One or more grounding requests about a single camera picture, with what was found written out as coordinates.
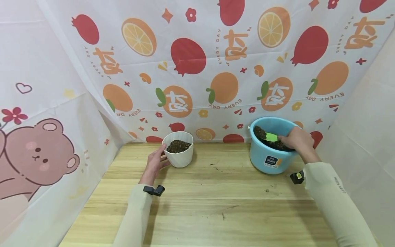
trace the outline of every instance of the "black wrist tracker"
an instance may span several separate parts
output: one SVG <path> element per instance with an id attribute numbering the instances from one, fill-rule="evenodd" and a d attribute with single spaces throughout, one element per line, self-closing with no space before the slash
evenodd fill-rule
<path id="1" fill-rule="evenodd" d="M 143 191 L 153 196 L 161 196 L 165 191 L 165 187 L 158 185 L 158 187 L 155 189 L 154 187 L 151 186 L 144 186 Z"/>
<path id="2" fill-rule="evenodd" d="M 299 185 L 305 180 L 305 173 L 303 172 L 303 170 L 301 170 L 300 172 L 292 173 L 290 177 L 293 184 Z"/>

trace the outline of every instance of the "wood grain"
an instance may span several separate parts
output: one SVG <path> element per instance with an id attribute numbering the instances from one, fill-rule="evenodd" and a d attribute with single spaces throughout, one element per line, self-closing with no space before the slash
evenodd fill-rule
<path id="1" fill-rule="evenodd" d="M 110 247 L 147 156 L 158 144 L 125 145 L 60 247 Z M 333 235 L 314 201 L 289 175 L 259 172 L 249 144 L 196 143 L 192 163 L 169 167 L 156 180 L 144 246 L 332 247 Z"/>

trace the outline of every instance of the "chinese character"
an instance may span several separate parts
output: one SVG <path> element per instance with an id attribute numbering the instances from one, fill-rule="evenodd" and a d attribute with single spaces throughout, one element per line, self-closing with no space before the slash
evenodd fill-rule
<path id="1" fill-rule="evenodd" d="M 188 98 L 185 95 L 181 94 L 174 94 L 173 91 L 170 91 L 170 94 L 167 94 L 166 97 L 170 97 L 170 103 L 169 103 L 169 111 L 172 112 L 183 112 L 186 111 L 188 112 L 188 104 L 185 104 L 185 100 L 182 98 Z"/>
<path id="2" fill-rule="evenodd" d="M 283 105 L 284 104 L 283 100 L 285 99 L 283 89 L 288 90 L 289 87 L 281 87 L 281 86 L 279 87 L 278 83 L 276 83 L 274 84 L 274 87 L 269 88 L 269 90 L 272 90 L 272 94 L 266 99 L 265 105 L 267 106 L 275 106 L 278 104 Z"/>
<path id="3" fill-rule="evenodd" d="M 102 67 L 105 74 L 115 75 L 123 72 L 119 68 L 119 63 L 115 62 L 115 60 L 110 57 L 110 55 L 114 55 L 112 51 L 101 51 L 99 48 L 96 47 L 96 51 L 92 54 L 99 56 L 101 61 L 100 66 Z"/>
<path id="4" fill-rule="evenodd" d="M 357 27 L 355 33 L 351 35 L 346 45 L 344 46 L 345 49 L 360 49 L 363 47 L 372 47 L 372 41 L 377 38 L 376 30 L 373 25 L 384 25 L 385 21 L 367 21 L 367 17 L 363 17 L 360 22 L 354 23 L 354 26 Z"/>
<path id="5" fill-rule="evenodd" d="M 235 34 L 233 30 L 229 30 L 229 33 L 224 36 L 224 39 L 228 40 L 228 47 L 225 49 L 225 60 L 239 60 L 241 57 L 247 57 L 245 54 L 247 46 L 241 38 L 248 37 L 248 34 Z"/>

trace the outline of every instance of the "left hand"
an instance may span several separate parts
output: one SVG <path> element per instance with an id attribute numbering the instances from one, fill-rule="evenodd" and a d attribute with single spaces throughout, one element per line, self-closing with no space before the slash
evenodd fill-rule
<path id="1" fill-rule="evenodd" d="M 163 153 L 165 149 L 166 144 L 163 144 L 162 146 L 160 146 L 160 148 L 148 155 L 147 166 L 145 167 L 145 171 L 139 183 L 153 186 L 159 171 L 162 168 L 170 165 L 170 162 L 167 160 L 167 157 Z"/>

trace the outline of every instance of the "fruit print backdrop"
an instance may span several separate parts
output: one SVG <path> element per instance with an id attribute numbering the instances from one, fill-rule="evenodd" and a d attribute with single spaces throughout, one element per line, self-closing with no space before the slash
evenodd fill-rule
<path id="1" fill-rule="evenodd" d="M 137 142 L 250 141 L 253 120 L 278 116 L 317 145 L 395 21 L 386 0 L 116 2 L 56 17 L 91 93 Z"/>

